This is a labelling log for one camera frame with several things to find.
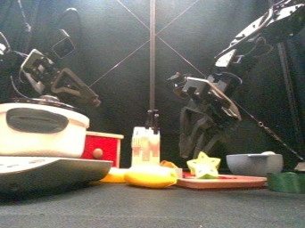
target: metal pole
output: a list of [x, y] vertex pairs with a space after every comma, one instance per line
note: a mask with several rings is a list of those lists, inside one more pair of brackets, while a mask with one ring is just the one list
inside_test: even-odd
[[[276, 3], [276, 0], [268, 0], [269, 7]], [[297, 140], [297, 151], [301, 151], [301, 155], [304, 156], [304, 134], [301, 132], [301, 123], [300, 123], [300, 116], [299, 116], [299, 105], [296, 102], [296, 94], [293, 89], [293, 82], [291, 79], [289, 74], [289, 60], [288, 60], [288, 53], [284, 43], [278, 43], [278, 58], [282, 68], [282, 76], [284, 76], [284, 82], [286, 86], [286, 92], [288, 92], [288, 98], [289, 98], [289, 110], [291, 110], [291, 116], [292, 116], [292, 124], [295, 129], [295, 136]]]
[[157, 58], [157, 4], [155, 0], [150, 0], [150, 97], [149, 108], [155, 109], [155, 58]]

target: rice cooker handle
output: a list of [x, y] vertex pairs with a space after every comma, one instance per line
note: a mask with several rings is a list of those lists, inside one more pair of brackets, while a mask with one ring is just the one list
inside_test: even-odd
[[7, 111], [6, 122], [16, 131], [50, 134], [60, 132], [70, 120], [47, 110], [15, 108]]

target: black table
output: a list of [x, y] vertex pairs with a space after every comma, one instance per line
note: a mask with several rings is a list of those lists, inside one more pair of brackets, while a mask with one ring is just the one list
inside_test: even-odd
[[102, 183], [0, 198], [0, 227], [305, 227], [305, 194]]

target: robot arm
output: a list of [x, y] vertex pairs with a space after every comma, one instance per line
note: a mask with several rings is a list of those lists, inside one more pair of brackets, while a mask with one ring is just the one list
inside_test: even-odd
[[[68, 68], [59, 68], [59, 64], [36, 49], [30, 54], [12, 51], [3, 33], [0, 34], [4, 40], [0, 41], [2, 75], [8, 75], [20, 69], [34, 90], [42, 96], [52, 95], [64, 102], [99, 106], [98, 95]], [[62, 59], [75, 49], [70, 36], [63, 29], [60, 29], [59, 34], [60, 40], [50, 50], [50, 56], [54, 59]]]
[[241, 115], [230, 96], [242, 84], [237, 75], [256, 66], [272, 51], [272, 45], [293, 37], [305, 25], [305, 1], [282, 0], [274, 4], [234, 37], [229, 47], [216, 56], [209, 77], [198, 79], [177, 73], [169, 78], [174, 93], [190, 102], [179, 114], [179, 155], [194, 150], [209, 152], [225, 141], [225, 130], [234, 128]]

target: black backdrop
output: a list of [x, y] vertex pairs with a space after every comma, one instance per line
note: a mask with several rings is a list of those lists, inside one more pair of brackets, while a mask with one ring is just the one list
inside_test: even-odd
[[[23, 53], [32, 48], [46, 52], [52, 45], [54, 31], [67, 30], [76, 51], [62, 60], [60, 65], [70, 67], [99, 94], [101, 107], [83, 107], [91, 118], [90, 130], [125, 135], [121, 164], [129, 167], [134, 126], [145, 125], [150, 108], [150, 2], [24, 0], [22, 4], [26, 19], [18, 1], [2, 1], [0, 30], [12, 48]], [[75, 8], [79, 14], [68, 13], [59, 20], [67, 8]], [[177, 71], [202, 77], [213, 64], [213, 57], [266, 10], [268, 1], [157, 0], [155, 108], [159, 110], [161, 152], [162, 158], [181, 167], [186, 167], [186, 164], [185, 159], [179, 158], [178, 148], [179, 110], [188, 101], [167, 89], [166, 80]], [[26, 22], [31, 25], [30, 32], [26, 31]], [[285, 43], [289, 75], [284, 74], [276, 48], [256, 65], [234, 96], [237, 102], [300, 153], [305, 129], [304, 37], [303, 30]], [[8, 77], [2, 77], [0, 83], [3, 99], [14, 94], [14, 90]], [[26, 84], [20, 83], [19, 87], [23, 93], [32, 93]], [[292, 100], [297, 103], [297, 112], [291, 108]], [[244, 112], [242, 117], [244, 121], [232, 132], [229, 142], [213, 155], [225, 158], [232, 153], [276, 151], [285, 156], [286, 168], [293, 168], [296, 157]]]

